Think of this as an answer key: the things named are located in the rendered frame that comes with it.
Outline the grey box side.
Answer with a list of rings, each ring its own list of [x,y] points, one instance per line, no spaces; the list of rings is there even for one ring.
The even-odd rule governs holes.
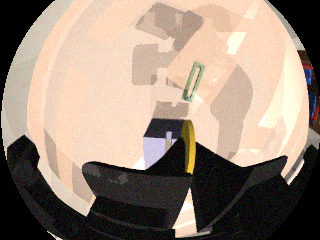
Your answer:
[[[152,119],[148,124],[148,131],[167,131],[165,140],[172,140],[172,132],[183,132],[184,120]]]

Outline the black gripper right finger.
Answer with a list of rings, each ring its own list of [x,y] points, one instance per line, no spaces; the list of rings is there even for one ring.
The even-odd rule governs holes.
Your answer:
[[[288,156],[240,167],[195,141],[191,195],[197,233],[213,231],[212,225],[236,204],[252,185],[281,173]]]

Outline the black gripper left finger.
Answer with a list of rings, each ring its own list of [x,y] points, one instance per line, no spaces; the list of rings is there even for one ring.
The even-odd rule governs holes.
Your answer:
[[[171,149],[145,171],[88,161],[81,167],[81,173],[95,197],[168,209],[168,228],[172,229],[192,184],[192,173],[185,172],[185,159],[184,140],[179,137]]]

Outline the gold coin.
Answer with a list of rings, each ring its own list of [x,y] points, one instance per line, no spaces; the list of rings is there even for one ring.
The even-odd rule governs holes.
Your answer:
[[[185,144],[185,172],[193,173],[193,164],[196,159],[195,147],[195,127],[193,127],[192,120],[184,120],[183,132],[181,132]]]

